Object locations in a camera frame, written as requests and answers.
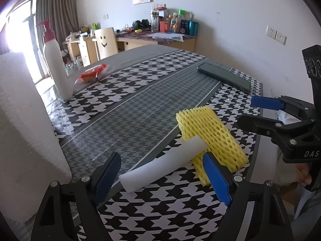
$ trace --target wall outlet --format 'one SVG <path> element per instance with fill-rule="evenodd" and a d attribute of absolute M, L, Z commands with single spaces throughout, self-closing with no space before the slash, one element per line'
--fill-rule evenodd
<path fill-rule="evenodd" d="M 275 39 L 276 30 L 274 30 L 272 27 L 268 26 L 267 29 L 266 29 L 266 35 L 270 36 L 272 39 Z"/>
<path fill-rule="evenodd" d="M 276 38 L 275 38 L 278 42 L 282 43 L 283 45 L 285 44 L 285 39 L 286 39 L 286 36 L 283 35 L 282 33 L 280 32 L 277 32 L 276 33 Z"/>

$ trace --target yellow mesh sleeve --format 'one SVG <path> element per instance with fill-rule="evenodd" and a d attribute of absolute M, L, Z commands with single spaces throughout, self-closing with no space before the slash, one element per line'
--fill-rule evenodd
<path fill-rule="evenodd" d="M 236 172 L 248 163 L 248 158 L 242 148 L 210 107 L 204 106 L 180 111 L 176 113 L 176 120 L 185 141 L 199 135 L 209 146 L 208 149 L 192 159 L 196 175 L 203 186 L 210 184 L 203 169 L 202 159 L 205 152 L 211 151 L 219 163 L 227 166 L 231 172 Z"/>

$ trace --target red plastic wrapper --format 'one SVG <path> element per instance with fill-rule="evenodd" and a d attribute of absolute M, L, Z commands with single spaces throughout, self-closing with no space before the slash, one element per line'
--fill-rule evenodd
<path fill-rule="evenodd" d="M 95 80 L 100 80 L 108 75 L 107 69 L 108 65 L 106 64 L 99 64 L 95 67 L 92 67 L 83 72 L 83 74 L 76 80 L 76 83 L 90 83 L 94 82 Z"/>

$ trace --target gray curtain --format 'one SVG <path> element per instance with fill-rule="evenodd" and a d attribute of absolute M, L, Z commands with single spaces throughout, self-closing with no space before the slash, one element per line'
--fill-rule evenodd
<path fill-rule="evenodd" d="M 6 54 L 10 51 L 7 43 L 7 39 L 5 36 L 5 27 L 6 25 L 3 27 L 3 29 L 0 32 L 0 55 Z"/>
<path fill-rule="evenodd" d="M 61 49 L 62 42 L 70 34 L 79 30 L 75 0 L 37 0 L 36 24 L 50 19 L 51 29 Z M 42 33 L 44 27 L 37 27 L 39 47 L 43 52 Z"/>

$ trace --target smartphone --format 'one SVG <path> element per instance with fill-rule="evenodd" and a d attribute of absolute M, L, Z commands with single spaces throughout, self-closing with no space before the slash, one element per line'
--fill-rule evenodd
<path fill-rule="evenodd" d="M 231 85 L 247 94 L 251 92 L 251 83 L 248 80 L 241 78 L 228 70 L 224 70 L 221 67 L 205 62 L 197 67 L 197 71 Z"/>

